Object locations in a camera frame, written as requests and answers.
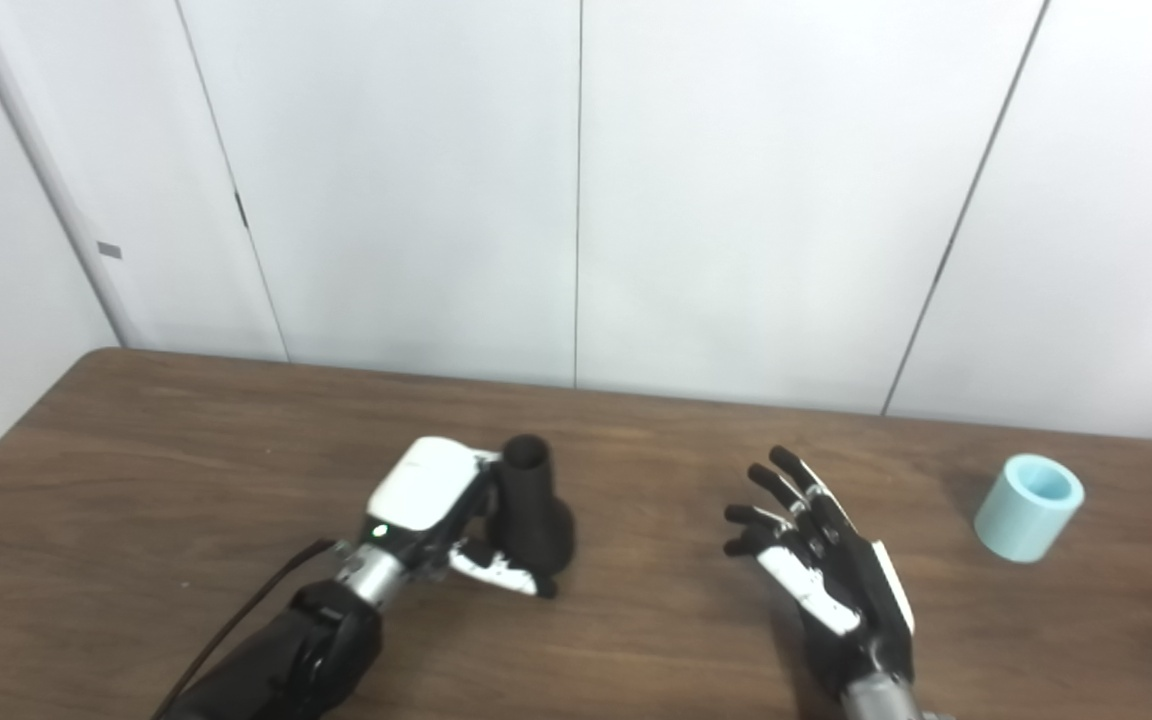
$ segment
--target black cylindrical object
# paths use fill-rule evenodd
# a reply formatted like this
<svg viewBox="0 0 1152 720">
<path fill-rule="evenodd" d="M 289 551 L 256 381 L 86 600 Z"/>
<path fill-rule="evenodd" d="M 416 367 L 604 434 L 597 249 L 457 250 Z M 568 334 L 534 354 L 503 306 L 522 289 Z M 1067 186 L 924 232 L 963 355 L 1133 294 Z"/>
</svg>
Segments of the black cylindrical object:
<svg viewBox="0 0 1152 720">
<path fill-rule="evenodd" d="M 488 540 L 531 573 L 561 571 L 576 552 L 576 524 L 554 495 L 547 444 L 530 434 L 509 439 L 493 470 L 499 492 Z"/>
</svg>

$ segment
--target white finger segment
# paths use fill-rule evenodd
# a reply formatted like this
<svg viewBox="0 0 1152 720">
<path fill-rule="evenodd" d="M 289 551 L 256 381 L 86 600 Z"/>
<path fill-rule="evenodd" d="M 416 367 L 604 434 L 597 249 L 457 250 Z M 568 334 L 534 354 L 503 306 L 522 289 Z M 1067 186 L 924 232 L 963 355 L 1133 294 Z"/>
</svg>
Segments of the white finger segment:
<svg viewBox="0 0 1152 720">
<path fill-rule="evenodd" d="M 787 547 L 768 547 L 759 552 L 758 564 L 767 569 L 804 611 L 810 612 L 838 637 L 861 626 L 861 614 L 835 600 L 824 589 L 820 571 L 808 568 Z"/>
<path fill-rule="evenodd" d="M 484 568 L 483 564 L 468 559 L 461 552 L 460 543 L 452 547 L 448 553 L 448 561 L 453 570 L 467 577 L 480 579 L 490 585 L 507 589 L 507 591 L 521 592 L 524 594 L 536 594 L 536 579 L 531 573 L 509 566 L 509 559 L 503 552 L 498 551 L 492 558 L 492 564 Z"/>
<path fill-rule="evenodd" d="M 878 564 L 882 567 L 882 575 L 887 575 L 887 584 L 892 586 L 892 593 L 896 597 L 900 614 L 905 616 L 909 634 L 914 635 L 914 609 L 909 606 L 909 598 L 905 597 L 904 585 L 900 584 L 900 577 L 896 575 L 896 566 L 892 564 L 892 559 L 887 555 L 887 547 L 884 546 L 882 541 L 872 544 L 874 546 L 874 555 L 878 556 Z"/>
</svg>

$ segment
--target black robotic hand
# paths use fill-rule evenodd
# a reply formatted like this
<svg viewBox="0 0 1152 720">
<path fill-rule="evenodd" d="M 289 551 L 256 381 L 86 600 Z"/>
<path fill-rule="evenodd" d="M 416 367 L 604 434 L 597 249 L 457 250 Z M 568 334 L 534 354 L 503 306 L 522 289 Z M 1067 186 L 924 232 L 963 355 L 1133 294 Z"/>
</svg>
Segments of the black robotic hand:
<svg viewBox="0 0 1152 720">
<path fill-rule="evenodd" d="M 849 715 L 863 685 L 874 683 L 901 688 L 912 707 L 905 691 L 914 684 L 914 613 L 887 550 L 856 532 L 799 456 L 778 446 L 770 458 L 791 483 L 758 464 L 750 465 L 749 479 L 771 492 L 788 518 L 751 505 L 727 506 L 726 518 L 745 529 L 723 552 L 753 556 L 794 597 L 808 666 L 824 691 L 849 706 Z"/>
</svg>

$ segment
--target black fingertip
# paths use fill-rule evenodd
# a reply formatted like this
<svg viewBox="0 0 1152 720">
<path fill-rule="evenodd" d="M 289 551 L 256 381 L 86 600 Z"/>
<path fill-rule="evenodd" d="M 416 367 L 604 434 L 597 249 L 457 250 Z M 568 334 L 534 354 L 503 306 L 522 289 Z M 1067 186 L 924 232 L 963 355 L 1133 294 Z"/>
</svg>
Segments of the black fingertip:
<svg viewBox="0 0 1152 720">
<path fill-rule="evenodd" d="M 753 523 L 756 515 L 758 515 L 758 511 L 755 511 L 755 508 L 750 505 L 728 505 L 723 509 L 723 520 L 727 520 L 728 523 Z"/>
<path fill-rule="evenodd" d="M 794 480 L 796 486 L 799 486 L 801 491 L 806 492 L 808 488 L 817 484 L 812 473 L 803 464 L 803 458 L 787 450 L 783 446 L 773 447 L 767 457 L 776 468 L 785 470 L 785 473 Z"/>
<path fill-rule="evenodd" d="M 745 544 L 740 540 L 740 538 L 730 539 L 723 543 L 723 555 L 728 558 L 740 558 L 742 555 L 749 555 L 749 550 Z"/>
<path fill-rule="evenodd" d="M 776 475 L 776 470 L 768 470 L 768 468 L 764 468 L 764 465 L 755 462 L 755 464 L 749 467 L 748 475 L 749 479 L 755 480 L 756 486 L 772 493 L 776 498 L 776 501 L 785 507 L 790 507 L 799 500 L 794 495 L 794 491 L 786 486 L 780 475 Z"/>
<path fill-rule="evenodd" d="M 776 535 L 763 525 L 746 525 L 745 532 L 740 535 L 740 539 L 745 544 L 750 555 L 758 555 L 776 544 Z"/>
<path fill-rule="evenodd" d="M 803 460 L 801 460 L 799 456 L 793 454 L 790 450 L 788 450 L 787 447 L 782 445 L 773 447 L 772 452 L 768 452 L 767 454 L 767 460 L 771 460 L 772 464 L 776 465 L 776 468 L 786 470 L 787 473 L 789 473 L 795 468 L 799 468 L 801 465 L 803 465 Z"/>
<path fill-rule="evenodd" d="M 771 470 L 765 465 L 759 465 L 758 462 L 750 465 L 749 470 L 745 470 L 745 475 L 748 475 L 749 479 L 758 483 L 759 486 L 763 486 L 764 483 L 781 482 L 781 477 L 780 475 L 776 475 L 776 470 Z"/>
<path fill-rule="evenodd" d="M 536 583 L 536 597 L 543 597 L 545 600 L 558 597 L 558 583 L 548 575 L 532 575 L 531 579 Z"/>
</svg>

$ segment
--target black cable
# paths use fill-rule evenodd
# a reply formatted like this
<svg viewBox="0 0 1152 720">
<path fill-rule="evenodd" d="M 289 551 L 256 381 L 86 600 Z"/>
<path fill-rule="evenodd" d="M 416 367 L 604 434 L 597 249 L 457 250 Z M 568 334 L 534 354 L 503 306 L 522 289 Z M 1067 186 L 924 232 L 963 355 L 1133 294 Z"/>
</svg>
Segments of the black cable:
<svg viewBox="0 0 1152 720">
<path fill-rule="evenodd" d="M 238 612 L 229 619 L 228 623 L 221 626 L 214 637 L 207 642 L 206 647 L 203 647 L 202 652 L 198 653 L 198 657 L 195 657 L 194 661 L 185 667 L 184 674 L 180 675 L 180 680 L 177 680 L 175 685 L 172 685 L 172 691 L 168 691 L 168 696 L 162 698 L 162 702 L 159 703 L 159 708 L 154 711 L 154 714 L 150 717 L 150 720 L 159 720 L 160 717 L 168 711 L 168 707 L 172 707 L 172 703 L 177 699 L 180 692 L 184 691 L 185 685 L 189 684 L 189 680 L 194 679 L 195 673 L 197 673 L 202 665 L 207 661 L 207 657 L 210 657 L 211 653 L 217 650 L 219 644 L 223 642 L 225 635 L 228 635 L 230 630 L 238 626 L 238 623 L 242 623 L 243 617 L 247 617 L 248 612 L 251 612 L 257 605 L 260 605 L 260 601 L 265 600 L 265 596 L 268 596 L 270 591 L 273 591 L 278 583 L 283 582 L 283 578 L 287 577 L 291 570 L 296 570 L 302 564 L 305 564 L 306 561 L 310 561 L 311 559 L 319 556 L 323 552 L 332 548 L 335 543 L 338 541 L 333 541 L 332 539 L 316 539 L 316 541 L 310 543 L 310 546 L 305 547 L 305 550 L 297 552 L 296 555 L 293 555 L 291 560 L 288 560 L 287 564 L 283 564 L 282 569 L 274 573 L 273 577 L 265 579 L 265 584 L 262 585 L 259 591 L 256 591 L 256 594 L 253 594 L 250 600 L 243 602 L 242 607 L 238 607 Z"/>
</svg>

